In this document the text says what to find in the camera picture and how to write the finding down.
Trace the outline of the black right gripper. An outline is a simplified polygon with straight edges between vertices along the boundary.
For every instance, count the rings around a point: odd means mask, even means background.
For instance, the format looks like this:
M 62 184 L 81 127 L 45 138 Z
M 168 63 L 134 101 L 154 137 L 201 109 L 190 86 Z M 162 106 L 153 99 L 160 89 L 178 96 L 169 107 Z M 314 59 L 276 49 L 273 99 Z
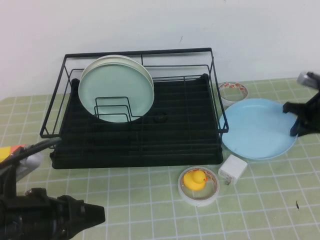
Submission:
M 290 136 L 302 137 L 320 133 L 320 92 L 303 105 L 303 111 L 301 103 L 286 102 L 282 106 L 282 112 L 299 116 L 290 129 Z

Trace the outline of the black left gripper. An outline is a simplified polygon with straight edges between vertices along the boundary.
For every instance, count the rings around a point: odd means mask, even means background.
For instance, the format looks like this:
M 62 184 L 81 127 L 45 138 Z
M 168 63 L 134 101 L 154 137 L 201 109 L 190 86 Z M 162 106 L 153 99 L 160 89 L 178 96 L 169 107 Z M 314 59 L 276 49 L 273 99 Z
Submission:
M 43 188 L 0 197 L 2 240 L 70 240 L 105 222 L 105 208 L 71 196 L 49 197 Z

